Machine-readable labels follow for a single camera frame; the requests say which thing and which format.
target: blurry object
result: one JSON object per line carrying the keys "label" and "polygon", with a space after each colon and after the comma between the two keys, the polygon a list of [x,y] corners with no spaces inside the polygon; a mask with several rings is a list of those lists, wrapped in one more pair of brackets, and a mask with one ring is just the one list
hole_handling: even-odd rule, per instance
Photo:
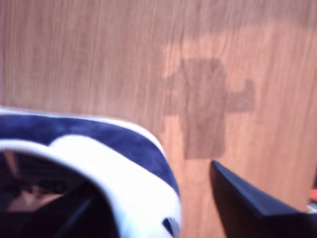
{"label": "blurry object", "polygon": [[315,238],[317,214],[306,214],[258,190],[216,161],[214,199],[228,238]]}

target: wooden surface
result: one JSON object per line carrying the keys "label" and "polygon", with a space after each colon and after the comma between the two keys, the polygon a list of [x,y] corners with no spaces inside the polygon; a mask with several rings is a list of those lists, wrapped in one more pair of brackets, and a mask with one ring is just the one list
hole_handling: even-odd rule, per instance
{"label": "wooden surface", "polygon": [[183,238],[224,232],[209,163],[304,210],[316,0],[3,0],[1,104],[136,122],[180,185]]}

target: navy blue trim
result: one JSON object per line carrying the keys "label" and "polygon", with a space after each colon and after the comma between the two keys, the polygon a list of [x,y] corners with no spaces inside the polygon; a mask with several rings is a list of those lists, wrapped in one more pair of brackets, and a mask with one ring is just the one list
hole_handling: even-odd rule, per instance
{"label": "navy blue trim", "polygon": [[112,148],[169,184],[179,195],[175,177],[161,151],[146,137],[104,122],[74,118],[5,115],[0,117],[0,138],[49,145],[55,139],[77,134]]}

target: white plastic rim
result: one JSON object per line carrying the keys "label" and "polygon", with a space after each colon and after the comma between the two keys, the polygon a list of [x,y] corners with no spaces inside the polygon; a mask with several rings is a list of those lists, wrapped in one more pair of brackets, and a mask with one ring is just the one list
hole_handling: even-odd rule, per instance
{"label": "white plastic rim", "polygon": [[159,140],[145,128],[131,122],[127,122],[127,121],[123,121],[119,119],[112,119],[112,118],[102,118],[102,117],[94,117],[94,116],[78,116],[78,115],[71,115],[71,114],[64,115],[59,113],[48,113],[48,112],[40,112],[40,111],[32,111],[32,110],[26,110],[26,109],[8,108],[8,107],[0,106],[0,115],[12,115],[12,114],[36,115],[36,116],[51,117],[51,118],[86,119],[86,120],[92,120],[97,122],[109,123],[111,125],[117,125],[119,127],[129,129],[131,131],[134,131],[136,133],[143,135],[145,138],[151,141],[166,158],[163,147],[161,143],[159,142]]}

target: wood grain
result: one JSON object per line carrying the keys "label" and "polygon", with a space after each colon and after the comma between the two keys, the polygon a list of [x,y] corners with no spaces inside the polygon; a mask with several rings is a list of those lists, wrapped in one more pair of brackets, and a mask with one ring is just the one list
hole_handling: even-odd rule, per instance
{"label": "wood grain", "polygon": [[316,0],[4,0],[1,104],[160,138],[184,238],[224,237],[217,159],[303,210],[316,169]]}

